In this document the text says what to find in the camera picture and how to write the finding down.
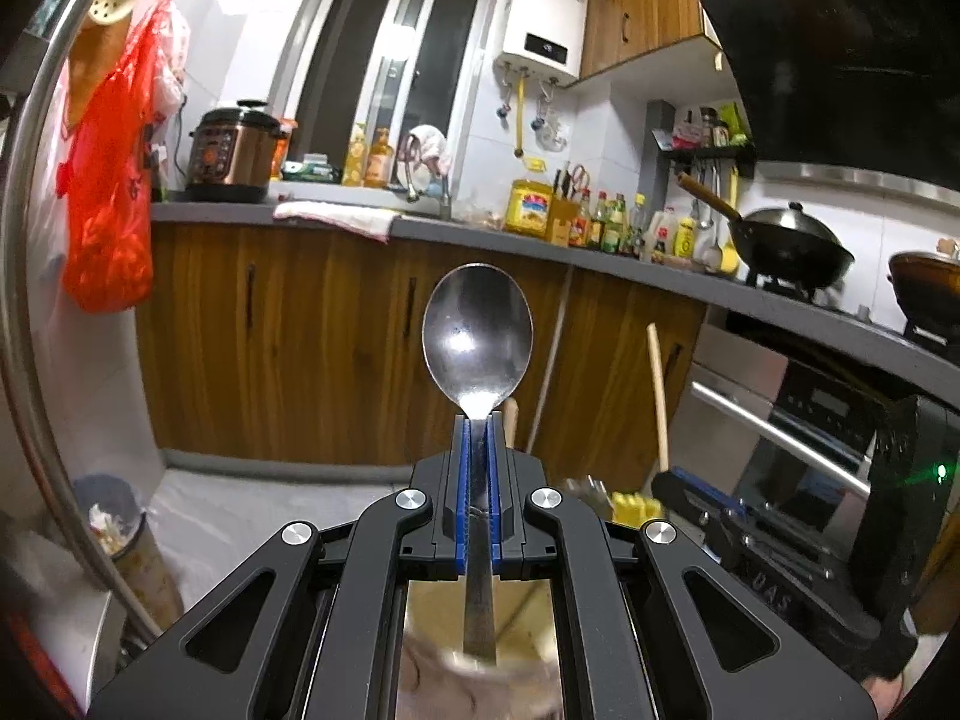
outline window frame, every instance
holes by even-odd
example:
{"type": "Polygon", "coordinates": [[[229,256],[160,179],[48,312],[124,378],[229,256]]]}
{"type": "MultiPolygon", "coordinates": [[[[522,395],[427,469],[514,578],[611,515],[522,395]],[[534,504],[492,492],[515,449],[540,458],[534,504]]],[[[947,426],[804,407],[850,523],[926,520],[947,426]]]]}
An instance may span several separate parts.
{"type": "MultiPolygon", "coordinates": [[[[306,76],[313,61],[313,55],[317,50],[317,44],[320,42],[320,33],[323,31],[323,25],[329,17],[334,0],[320,0],[316,13],[313,16],[309,30],[307,31],[304,45],[296,57],[296,65],[292,75],[290,91],[286,95],[283,103],[283,116],[294,119],[296,111],[299,108],[302,93],[304,93],[304,84],[306,76]]],[[[410,57],[404,63],[403,74],[400,81],[400,88],[397,89],[397,100],[395,101],[394,111],[392,111],[390,127],[390,145],[397,148],[400,142],[400,126],[403,122],[403,116],[409,103],[411,88],[413,87],[414,71],[419,61],[424,34],[433,12],[435,0],[424,0],[416,19],[416,38],[414,47],[410,52],[410,57]]],[[[450,110],[450,125],[446,132],[448,140],[448,149],[454,156],[454,174],[459,175],[459,160],[457,157],[462,153],[462,146],[466,143],[467,129],[469,128],[469,102],[475,97],[476,87],[479,82],[479,71],[484,55],[484,42],[487,39],[488,24],[493,15],[494,0],[477,0],[473,11],[472,22],[470,23],[469,34],[467,35],[467,45],[464,49],[464,59],[460,66],[460,73],[457,77],[457,88],[453,98],[453,105],[450,110]]],[[[383,60],[383,44],[387,29],[395,23],[397,12],[400,10],[402,0],[388,0],[387,7],[384,10],[383,18],[380,21],[380,27],[377,30],[376,40],[373,43],[373,51],[370,60],[368,60],[367,71],[364,75],[363,86],[357,100],[356,111],[354,113],[354,122],[368,122],[371,112],[371,103],[373,94],[376,91],[376,81],[378,71],[383,60]]],[[[374,137],[373,132],[367,133],[368,142],[374,137]]]]}

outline oven handle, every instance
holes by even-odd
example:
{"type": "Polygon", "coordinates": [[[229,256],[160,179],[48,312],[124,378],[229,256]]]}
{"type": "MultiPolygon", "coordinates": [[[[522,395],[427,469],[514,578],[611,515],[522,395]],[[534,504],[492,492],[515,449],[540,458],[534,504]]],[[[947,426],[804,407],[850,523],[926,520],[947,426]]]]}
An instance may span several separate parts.
{"type": "Polygon", "coordinates": [[[725,415],[731,416],[747,427],[756,430],[762,437],[768,440],[768,442],[774,443],[780,449],[789,452],[812,469],[817,469],[822,474],[829,476],[834,482],[843,485],[858,497],[864,500],[870,497],[869,482],[857,479],[856,476],[843,470],[833,461],[811,449],[803,442],[795,439],[795,437],[789,433],[779,429],[779,427],[771,425],[765,419],[761,419],[753,413],[748,412],[742,406],[734,403],[733,400],[724,397],[713,389],[709,389],[708,386],[704,386],[700,384],[700,382],[693,382],[690,385],[690,391],[693,392],[694,396],[704,401],[704,403],[711,405],[714,409],[723,412],[725,415]]]}

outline spoon bowl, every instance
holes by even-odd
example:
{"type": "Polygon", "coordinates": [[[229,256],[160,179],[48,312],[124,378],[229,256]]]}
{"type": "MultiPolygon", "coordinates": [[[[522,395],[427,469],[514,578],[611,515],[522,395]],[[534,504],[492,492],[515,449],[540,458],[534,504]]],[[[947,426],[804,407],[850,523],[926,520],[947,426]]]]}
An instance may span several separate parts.
{"type": "Polygon", "coordinates": [[[424,359],[437,386],[469,419],[486,419],[520,384],[534,328],[517,282],[491,265],[440,279],[424,314],[424,359]]]}

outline pot handle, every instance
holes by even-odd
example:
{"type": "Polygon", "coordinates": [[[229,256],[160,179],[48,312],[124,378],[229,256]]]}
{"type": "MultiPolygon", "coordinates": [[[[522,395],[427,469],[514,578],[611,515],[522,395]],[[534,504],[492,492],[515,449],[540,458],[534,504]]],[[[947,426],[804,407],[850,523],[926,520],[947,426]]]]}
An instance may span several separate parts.
{"type": "Polygon", "coordinates": [[[681,173],[677,177],[677,183],[680,184],[685,191],[688,191],[690,194],[696,197],[696,199],[704,201],[704,203],[709,205],[709,207],[714,211],[723,214],[734,223],[743,220],[743,217],[741,217],[737,210],[733,209],[731,204],[724,202],[720,196],[717,196],[717,194],[709,191],[707,187],[701,184],[689,173],[681,173]]]}

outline water heater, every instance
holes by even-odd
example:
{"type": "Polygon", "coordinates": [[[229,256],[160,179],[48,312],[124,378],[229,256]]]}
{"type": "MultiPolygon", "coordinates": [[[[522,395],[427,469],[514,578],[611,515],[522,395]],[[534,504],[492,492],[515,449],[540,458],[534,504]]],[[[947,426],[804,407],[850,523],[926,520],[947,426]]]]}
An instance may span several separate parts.
{"type": "Polygon", "coordinates": [[[497,61],[566,86],[580,77],[587,0],[511,0],[497,61]]]}

